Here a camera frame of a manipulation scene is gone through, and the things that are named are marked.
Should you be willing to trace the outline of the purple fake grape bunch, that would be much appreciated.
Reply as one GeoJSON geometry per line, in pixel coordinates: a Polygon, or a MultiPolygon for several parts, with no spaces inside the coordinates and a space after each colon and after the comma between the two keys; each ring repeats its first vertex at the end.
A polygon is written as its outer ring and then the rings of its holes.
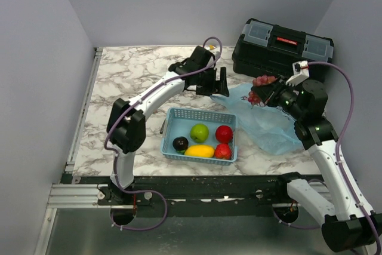
{"type": "MultiPolygon", "coordinates": [[[[255,79],[252,80],[253,87],[261,87],[261,86],[267,86],[272,83],[274,83],[277,80],[277,78],[273,75],[263,75],[258,76],[255,79]]],[[[254,106],[264,106],[264,103],[260,96],[253,90],[250,90],[247,97],[248,102],[251,104],[252,107],[254,106]]]]}

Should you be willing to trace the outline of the light blue plastic bag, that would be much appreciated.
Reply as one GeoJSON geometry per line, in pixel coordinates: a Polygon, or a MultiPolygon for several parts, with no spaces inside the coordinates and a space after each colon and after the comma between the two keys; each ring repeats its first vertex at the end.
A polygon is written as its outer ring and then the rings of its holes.
{"type": "Polygon", "coordinates": [[[252,106],[247,96],[251,84],[229,89],[229,97],[214,94],[211,99],[236,115],[238,123],[253,142],[272,155],[283,155],[303,148],[294,131],[294,119],[275,107],[252,106]]]}

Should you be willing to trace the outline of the smooth red fake apple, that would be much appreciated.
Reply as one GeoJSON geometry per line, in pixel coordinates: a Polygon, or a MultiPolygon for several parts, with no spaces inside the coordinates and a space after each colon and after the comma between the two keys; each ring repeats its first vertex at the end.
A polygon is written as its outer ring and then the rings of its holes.
{"type": "Polygon", "coordinates": [[[215,138],[220,143],[228,144],[233,139],[233,130],[227,125],[221,125],[215,131],[215,138]]]}

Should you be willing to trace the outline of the green fake fruit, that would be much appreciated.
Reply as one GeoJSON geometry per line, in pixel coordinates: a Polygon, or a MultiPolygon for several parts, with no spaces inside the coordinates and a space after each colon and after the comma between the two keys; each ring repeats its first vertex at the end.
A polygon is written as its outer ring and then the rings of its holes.
{"type": "Polygon", "coordinates": [[[203,143],[207,140],[209,133],[205,124],[195,124],[190,130],[190,138],[196,143],[203,143]]]}

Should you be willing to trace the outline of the wrinkled red fake fruit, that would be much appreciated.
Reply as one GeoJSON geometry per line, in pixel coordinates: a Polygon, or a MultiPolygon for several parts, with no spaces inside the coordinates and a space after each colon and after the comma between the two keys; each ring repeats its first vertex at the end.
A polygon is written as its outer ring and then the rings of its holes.
{"type": "Polygon", "coordinates": [[[230,160],[232,156],[232,151],[227,143],[220,143],[216,146],[214,151],[214,158],[230,160]]]}

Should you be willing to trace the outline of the yellow fake fruit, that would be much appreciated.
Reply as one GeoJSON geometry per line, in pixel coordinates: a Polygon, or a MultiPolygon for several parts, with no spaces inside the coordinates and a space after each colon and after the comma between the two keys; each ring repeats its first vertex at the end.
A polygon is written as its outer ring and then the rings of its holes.
{"type": "Polygon", "coordinates": [[[185,151],[186,156],[212,158],[214,156],[215,149],[208,145],[194,145],[187,148],[185,151]]]}

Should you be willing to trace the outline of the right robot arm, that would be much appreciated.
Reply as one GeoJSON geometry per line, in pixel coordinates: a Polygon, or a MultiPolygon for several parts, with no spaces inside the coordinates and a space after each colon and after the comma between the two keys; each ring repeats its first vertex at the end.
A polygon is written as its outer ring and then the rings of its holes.
{"type": "Polygon", "coordinates": [[[282,81],[251,90],[266,106],[280,107],[295,120],[295,134],[318,166],[331,200],[296,172],[279,176],[275,197],[297,201],[319,224],[333,252],[379,244],[381,214],[362,195],[338,146],[339,137],[324,116],[328,95],[323,84],[305,80],[299,93],[282,81]]]}

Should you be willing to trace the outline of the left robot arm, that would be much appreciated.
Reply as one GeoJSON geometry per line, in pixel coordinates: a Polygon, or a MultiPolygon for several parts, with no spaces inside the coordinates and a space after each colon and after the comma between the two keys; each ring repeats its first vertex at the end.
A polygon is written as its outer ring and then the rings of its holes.
{"type": "Polygon", "coordinates": [[[135,153],[146,139],[146,121],[155,110],[189,86],[195,86],[201,96],[229,95],[225,68],[216,77],[215,65],[222,52],[222,48],[213,53],[205,45],[197,46],[191,56],[171,64],[165,75],[146,91],[127,101],[117,99],[113,103],[104,148],[113,152],[110,179],[115,185],[112,198],[117,203],[126,204],[132,198],[135,153]]]}

